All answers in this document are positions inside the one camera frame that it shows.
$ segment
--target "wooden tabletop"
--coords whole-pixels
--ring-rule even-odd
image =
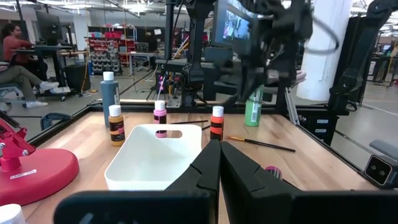
[[[210,120],[210,114],[168,114],[167,122]],[[127,133],[138,124],[153,122],[151,113],[125,113]],[[209,123],[199,124],[202,127]],[[262,115],[259,127],[244,125],[241,114],[226,114],[224,135],[250,138],[296,149],[296,153],[228,140],[262,167],[277,166],[285,180],[302,190],[376,189],[354,170],[319,145],[310,136],[280,115]],[[210,139],[210,130],[202,134],[202,148]],[[111,146],[103,113],[91,112],[58,133],[41,148],[61,148],[73,152],[79,159],[80,173],[58,193],[23,207],[29,224],[52,223],[55,207],[65,197],[82,190],[106,190],[104,172],[119,147]],[[223,194],[220,194],[219,223],[229,223]]]

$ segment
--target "white plastic bin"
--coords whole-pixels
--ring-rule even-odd
[[[158,138],[156,131],[181,131],[180,138]],[[105,170],[110,190],[165,190],[201,152],[201,127],[142,124],[127,137]]]

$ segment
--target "woman sitting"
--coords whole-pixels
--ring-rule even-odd
[[[32,83],[38,86],[41,90],[51,90],[58,87],[59,83],[43,82],[35,75],[26,70],[26,68],[16,65],[10,68],[6,66],[0,67],[0,84],[3,83],[16,83],[19,85],[21,92],[24,94],[27,108],[34,108],[40,106],[47,106],[48,103],[37,101],[33,92]]]
[[[12,58],[12,55],[15,54],[12,50],[32,47],[32,43],[20,39],[22,35],[21,28],[19,28],[19,26],[15,26],[14,24],[6,24],[1,30],[1,35],[4,60],[6,62],[9,62]],[[28,69],[28,71],[31,73],[35,74],[41,80],[47,80],[47,77],[43,77],[45,74],[47,74],[47,64],[43,63],[41,65],[43,72],[40,73],[40,62],[37,60],[32,60],[27,54],[18,54],[13,65],[21,65]]]

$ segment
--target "red shirt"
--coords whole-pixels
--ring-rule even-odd
[[[14,52],[12,50],[19,49],[21,47],[31,47],[32,43],[24,40],[19,40],[13,36],[7,36],[2,42],[2,48],[4,51],[4,59],[11,60]],[[17,62],[27,63],[30,60],[29,56],[26,54],[19,54],[16,58]]]

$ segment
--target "red paint bottle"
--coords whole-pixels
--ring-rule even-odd
[[[224,132],[224,108],[222,106],[214,106],[213,114],[210,119],[210,139],[223,140]]]

